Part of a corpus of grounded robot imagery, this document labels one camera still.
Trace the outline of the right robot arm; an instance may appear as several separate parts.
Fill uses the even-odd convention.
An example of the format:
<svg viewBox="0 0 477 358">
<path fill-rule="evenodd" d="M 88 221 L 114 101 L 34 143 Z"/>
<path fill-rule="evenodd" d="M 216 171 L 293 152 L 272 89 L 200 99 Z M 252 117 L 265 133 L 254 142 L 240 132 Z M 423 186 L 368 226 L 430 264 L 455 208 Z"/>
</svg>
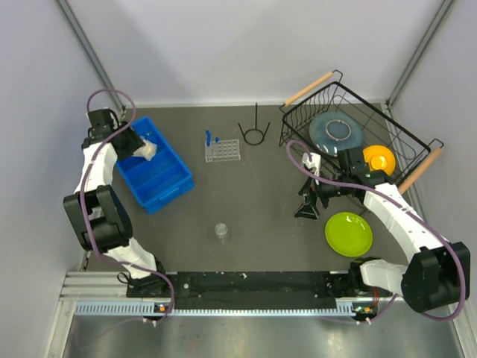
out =
<svg viewBox="0 0 477 358">
<path fill-rule="evenodd" d="M 352 195 L 373 213 L 404 252 L 405 265 L 380 258 L 361 258 L 351 264 L 348 286 L 357 295 L 373 287 L 401 296 L 417 313 L 456 304 L 457 317 L 470 295 L 470 251 L 463 242 L 450 242 L 408 205 L 398 187 L 382 170 L 371 170 L 362 148 L 338 152 L 341 174 L 334 180 L 320 176 L 321 157 L 305 151 L 292 163 L 315 185 L 324 206 L 330 198 Z"/>
</svg>

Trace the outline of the bag of white powder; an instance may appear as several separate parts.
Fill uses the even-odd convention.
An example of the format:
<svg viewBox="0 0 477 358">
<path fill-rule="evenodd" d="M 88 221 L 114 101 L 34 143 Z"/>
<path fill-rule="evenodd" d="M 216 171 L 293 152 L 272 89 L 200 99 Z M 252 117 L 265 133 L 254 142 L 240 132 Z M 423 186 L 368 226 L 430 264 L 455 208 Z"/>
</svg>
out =
<svg viewBox="0 0 477 358">
<path fill-rule="evenodd" d="M 133 152 L 134 157 L 140 157 L 150 162 L 157 153 L 157 144 L 147 140 L 142 140 L 143 145 Z"/>
</svg>

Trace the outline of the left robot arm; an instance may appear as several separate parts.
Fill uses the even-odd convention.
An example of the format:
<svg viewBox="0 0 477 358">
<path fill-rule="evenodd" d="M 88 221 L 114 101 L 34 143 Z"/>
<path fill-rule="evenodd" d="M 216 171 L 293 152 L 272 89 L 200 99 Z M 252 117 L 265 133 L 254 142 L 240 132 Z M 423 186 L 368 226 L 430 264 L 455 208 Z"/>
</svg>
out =
<svg viewBox="0 0 477 358">
<path fill-rule="evenodd" d="M 118 160 L 150 161 L 157 145 L 140 137 L 110 108 L 89 111 L 87 117 L 91 126 L 81 146 L 80 183 L 63 199 L 73 231 L 84 250 L 123 266 L 125 272 L 118 279 L 127 284 L 127 296 L 168 295 L 169 279 L 162 263 L 134 238 L 130 217 L 112 187 Z"/>
</svg>

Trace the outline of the clear glass flask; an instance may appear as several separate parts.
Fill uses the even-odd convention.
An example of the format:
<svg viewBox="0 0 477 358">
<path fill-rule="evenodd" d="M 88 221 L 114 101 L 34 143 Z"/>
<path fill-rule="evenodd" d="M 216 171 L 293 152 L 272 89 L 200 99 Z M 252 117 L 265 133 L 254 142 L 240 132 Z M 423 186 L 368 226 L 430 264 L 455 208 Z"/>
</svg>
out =
<svg viewBox="0 0 477 358">
<path fill-rule="evenodd" d="M 214 228 L 215 237 L 221 245 L 230 242 L 230 229 L 225 223 L 217 223 Z"/>
</svg>

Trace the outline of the black wire ring stand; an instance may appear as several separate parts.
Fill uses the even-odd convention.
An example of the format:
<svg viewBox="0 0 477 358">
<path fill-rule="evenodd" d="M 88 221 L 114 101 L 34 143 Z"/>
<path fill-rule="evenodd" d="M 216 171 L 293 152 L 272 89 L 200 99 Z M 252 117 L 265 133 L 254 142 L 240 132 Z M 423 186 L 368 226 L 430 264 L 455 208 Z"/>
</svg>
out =
<svg viewBox="0 0 477 358">
<path fill-rule="evenodd" d="M 247 145 L 258 146 L 265 141 L 265 137 L 268 134 L 271 122 L 267 123 L 264 130 L 258 128 L 258 109 L 259 104 L 255 103 L 254 107 L 254 123 L 253 127 L 245 130 L 240 123 L 238 123 L 238 129 L 241 133 L 242 139 Z"/>
</svg>

